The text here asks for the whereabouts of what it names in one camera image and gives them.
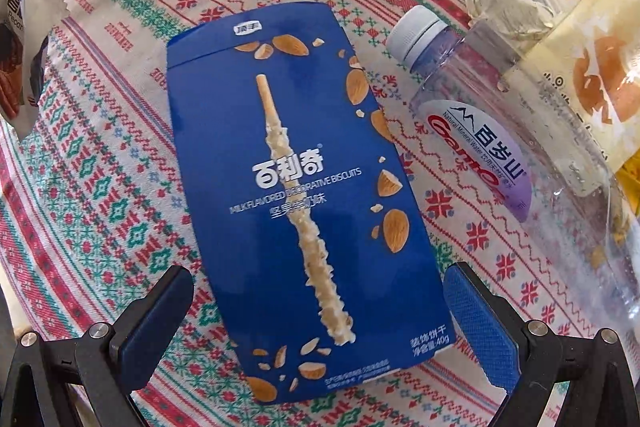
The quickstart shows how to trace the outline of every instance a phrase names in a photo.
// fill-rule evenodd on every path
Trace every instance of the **purple label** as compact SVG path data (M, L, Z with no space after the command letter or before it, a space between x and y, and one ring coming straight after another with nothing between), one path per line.
M531 181L522 152L497 121L466 103L432 100L420 108L427 123L523 223Z

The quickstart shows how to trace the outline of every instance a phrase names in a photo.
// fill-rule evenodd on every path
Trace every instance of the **white bottle cap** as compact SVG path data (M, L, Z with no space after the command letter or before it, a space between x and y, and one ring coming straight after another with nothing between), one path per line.
M447 25L425 6L414 6L405 13L386 38L393 58L408 68Z

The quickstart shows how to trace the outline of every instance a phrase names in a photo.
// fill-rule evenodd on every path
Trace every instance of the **patterned tablecloth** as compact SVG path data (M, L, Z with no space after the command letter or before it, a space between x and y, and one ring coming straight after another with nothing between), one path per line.
M149 423L181 426L487 425L504 392L463 338L429 363L312 402L264 407L242 381L207 284L184 199L165 93L165 45L197 23L297 0L67 0L50 37L41 118L18 144L0 126L2 265L48 339L114 319L174 263L196 280L193 306L136 400ZM315 0L333 7L385 109L440 268L469 261L525 319L592 335L571 292L465 165L406 119L411 79L383 45L422 3L458 29L463 0ZM565 223L578 235L576 223ZM414 303L426 306L428 303ZM627 339L634 371L636 346ZM554 392L545 425L558 413Z

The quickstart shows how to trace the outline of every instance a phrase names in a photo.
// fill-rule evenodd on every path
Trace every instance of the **transparent bottle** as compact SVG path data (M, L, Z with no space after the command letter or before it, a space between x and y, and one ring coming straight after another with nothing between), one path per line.
M414 118L511 211L590 320L635 328L640 227L549 79L488 23L461 39L424 6L402 17L386 46L424 79L409 104Z

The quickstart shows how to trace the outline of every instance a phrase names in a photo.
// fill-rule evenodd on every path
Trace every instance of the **white plastic package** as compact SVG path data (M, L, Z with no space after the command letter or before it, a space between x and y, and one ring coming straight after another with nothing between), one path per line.
M0 114L19 140L38 117L49 32L67 15L64 0L0 0Z

